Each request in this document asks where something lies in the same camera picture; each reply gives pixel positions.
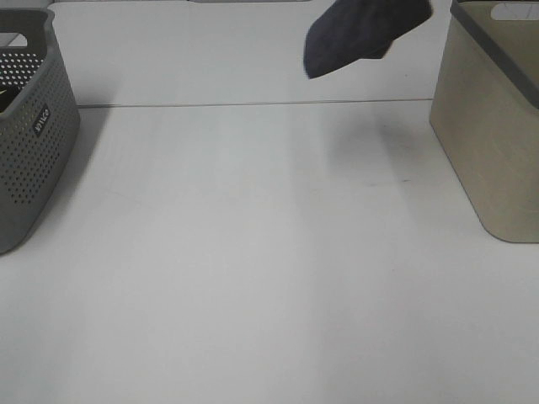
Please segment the beige plastic basket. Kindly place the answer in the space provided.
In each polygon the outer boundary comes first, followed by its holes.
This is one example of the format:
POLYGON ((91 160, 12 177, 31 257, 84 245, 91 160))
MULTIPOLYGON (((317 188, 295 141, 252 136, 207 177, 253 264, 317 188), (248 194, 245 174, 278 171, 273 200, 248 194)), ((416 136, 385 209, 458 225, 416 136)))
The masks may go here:
POLYGON ((430 123, 485 231, 538 241, 538 3, 455 1, 430 123))

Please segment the dark grey towel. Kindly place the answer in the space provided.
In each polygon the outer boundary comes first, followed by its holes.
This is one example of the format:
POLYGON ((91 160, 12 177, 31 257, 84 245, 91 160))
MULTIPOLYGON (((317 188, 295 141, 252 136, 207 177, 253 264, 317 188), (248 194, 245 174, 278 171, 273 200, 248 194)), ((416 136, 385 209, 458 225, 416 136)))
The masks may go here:
POLYGON ((382 59, 392 43, 426 22, 429 1, 336 1, 307 31, 303 66, 325 76, 359 59, 382 59))

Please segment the grey perforated plastic basket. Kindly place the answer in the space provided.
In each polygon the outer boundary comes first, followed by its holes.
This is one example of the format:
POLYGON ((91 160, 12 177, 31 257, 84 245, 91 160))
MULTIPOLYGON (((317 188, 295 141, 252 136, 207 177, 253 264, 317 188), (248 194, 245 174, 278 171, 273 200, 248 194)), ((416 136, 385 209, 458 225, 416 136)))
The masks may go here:
POLYGON ((1 251, 30 234, 72 153, 80 114, 44 8, 4 8, 1 31, 26 39, 1 49, 1 251))

